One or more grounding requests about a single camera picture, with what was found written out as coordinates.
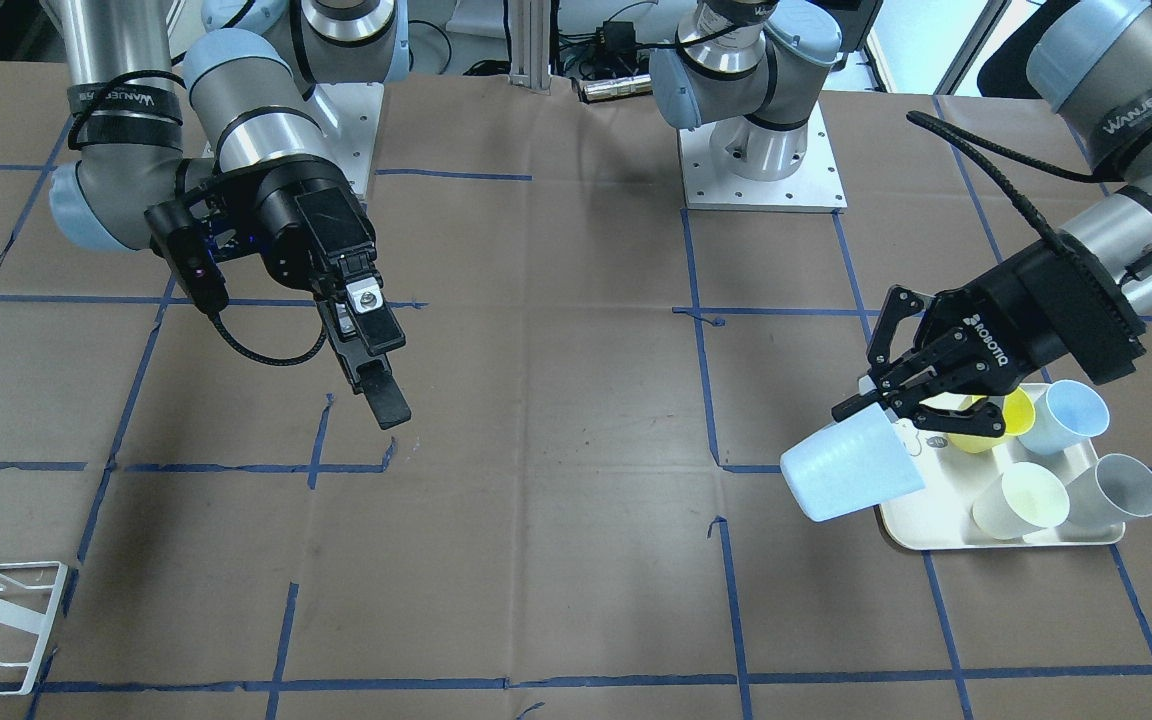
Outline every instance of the white tray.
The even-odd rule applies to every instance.
[[[1020,387],[1030,397],[1037,397],[1047,386],[1034,382]],[[1064,523],[1000,541],[985,535],[972,521],[972,501],[1011,462],[1037,462],[1068,484],[1097,461],[1091,441],[1075,445],[1060,455],[1034,455],[1016,439],[1009,439],[993,450],[972,455],[948,444],[943,433],[915,429],[909,420],[897,420],[895,429],[927,483],[918,492],[878,506],[887,533],[901,546],[910,550],[1059,547],[1123,539],[1123,523],[1098,530]]]

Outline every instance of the cup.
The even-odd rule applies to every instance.
[[[1034,426],[1020,437],[1020,445],[1037,455],[1055,455],[1109,426],[1111,409],[1094,389],[1078,381],[1055,381],[1034,401]]]
[[[984,396],[967,397],[958,409],[967,410],[980,397]],[[957,433],[946,433],[945,437],[960,450],[977,454],[977,452],[992,450],[1014,437],[1028,433],[1034,426],[1034,401],[1030,400],[1029,393],[1018,387],[1002,397],[1002,420],[1005,422],[1002,437],[960,435]]]
[[[1011,539],[1055,528],[1069,516],[1069,495],[1054,473],[1016,462],[972,502],[972,520],[988,537]]]
[[[1152,470],[1130,455],[1096,461],[1068,486],[1069,521],[1082,528],[1107,528],[1152,515]]]
[[[879,406],[786,450],[781,475],[804,514],[818,523],[923,488],[923,475]]]

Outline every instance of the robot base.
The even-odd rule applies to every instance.
[[[310,114],[328,137],[333,160],[361,200],[369,194],[384,99],[385,85],[379,82],[351,82],[317,86],[306,103]]]
[[[759,210],[765,213],[832,213],[846,209],[847,196],[833,160],[820,106],[808,120],[810,145],[797,172],[782,181],[743,179],[722,168],[708,149],[714,126],[679,132],[682,185],[690,210]]]

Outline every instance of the light blue cup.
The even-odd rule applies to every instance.
[[[818,523],[923,488],[923,475],[879,406],[786,450],[781,475],[804,514]]]
[[[1100,393],[1078,381],[1055,381],[1034,401],[1034,426],[1020,445],[1036,455],[1055,455],[1100,435],[1111,426],[1111,409]]]

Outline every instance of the yellow cup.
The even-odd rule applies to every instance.
[[[968,409],[968,407],[975,401],[980,400],[980,397],[984,396],[973,395],[967,397],[963,406],[958,409]],[[1002,420],[1006,425],[1002,437],[960,435],[956,433],[946,433],[946,437],[950,438],[954,447],[957,447],[962,452],[991,450],[991,448],[1007,442],[1007,438],[1023,435],[1029,432],[1029,429],[1034,426],[1034,401],[1030,400],[1030,396],[1020,387],[1011,391],[1010,395],[1002,397]]]

